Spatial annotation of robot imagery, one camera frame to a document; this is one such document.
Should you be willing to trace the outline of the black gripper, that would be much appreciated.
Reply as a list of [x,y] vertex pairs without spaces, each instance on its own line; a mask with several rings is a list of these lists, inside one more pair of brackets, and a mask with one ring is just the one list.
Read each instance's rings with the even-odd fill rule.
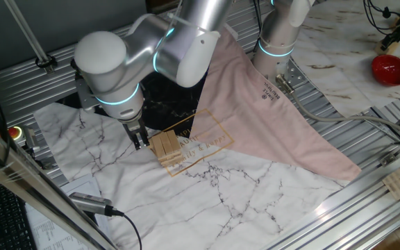
[[121,120],[128,136],[130,137],[135,149],[138,151],[143,147],[148,147],[149,139],[148,133],[145,128],[143,119],[140,118],[133,118],[130,120]]

